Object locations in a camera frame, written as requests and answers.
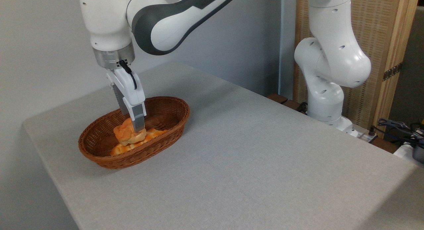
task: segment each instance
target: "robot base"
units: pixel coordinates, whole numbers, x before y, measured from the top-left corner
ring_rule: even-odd
[[[323,121],[323,123],[332,126],[336,129],[341,130],[342,132],[345,132],[349,135],[352,135],[354,137],[358,137],[358,132],[353,128],[353,124],[352,122],[341,116],[339,119],[334,120],[334,121]]]

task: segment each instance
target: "metal hinge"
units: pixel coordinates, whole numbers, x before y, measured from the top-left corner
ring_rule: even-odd
[[[395,74],[399,73],[400,70],[402,69],[403,66],[403,62],[401,62],[400,64],[398,64],[397,66],[389,69],[388,71],[384,72],[384,76],[383,76],[383,81],[386,81],[387,79],[389,79],[390,77],[394,76]]]

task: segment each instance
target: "woven screen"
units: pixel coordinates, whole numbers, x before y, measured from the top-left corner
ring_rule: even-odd
[[[351,0],[352,26],[358,43],[371,59],[368,80],[358,88],[343,87],[343,115],[354,124],[369,128],[373,122],[388,55],[399,0]],[[312,37],[309,31],[308,0],[297,1],[296,37]],[[295,67],[293,99],[307,102],[307,88],[300,69]]]

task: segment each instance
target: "white wall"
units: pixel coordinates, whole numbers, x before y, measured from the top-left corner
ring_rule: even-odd
[[[178,60],[265,95],[277,91],[279,41],[280,0],[234,0],[177,51],[138,49],[132,69]],[[108,85],[79,0],[0,0],[0,64],[0,229],[76,229],[21,124]]]

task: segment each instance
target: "bread roll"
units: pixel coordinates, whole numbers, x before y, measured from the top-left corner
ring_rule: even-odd
[[[146,137],[146,129],[139,132],[134,131],[131,118],[127,118],[122,125],[116,126],[113,129],[113,133],[115,133],[115,137],[119,143],[124,146],[142,141]]]
[[[132,150],[132,149],[134,149],[134,148],[136,148],[136,147],[139,147],[139,146],[141,146],[142,144],[144,144],[144,143],[146,143],[146,142],[148,142],[148,141],[150,141],[150,140],[152,140],[152,139],[154,139],[154,138],[156,138],[156,137],[158,137],[158,136],[160,136],[160,135],[164,134],[164,133],[165,133],[165,132],[167,132],[167,131],[168,131],[168,130],[160,131],[160,130],[156,130],[156,129],[154,129],[154,128],[149,129],[149,130],[147,131],[146,135],[145,135],[144,140],[142,140],[142,141],[140,141],[140,142],[137,142],[137,143],[134,143],[134,144],[129,144],[129,145],[117,144],[117,145],[116,145],[116,146],[112,149],[112,151],[110,152],[110,155],[111,155],[111,156],[117,156],[117,155],[119,155],[119,154],[126,153],[126,152],[128,152],[128,151],[130,151],[130,150]]]

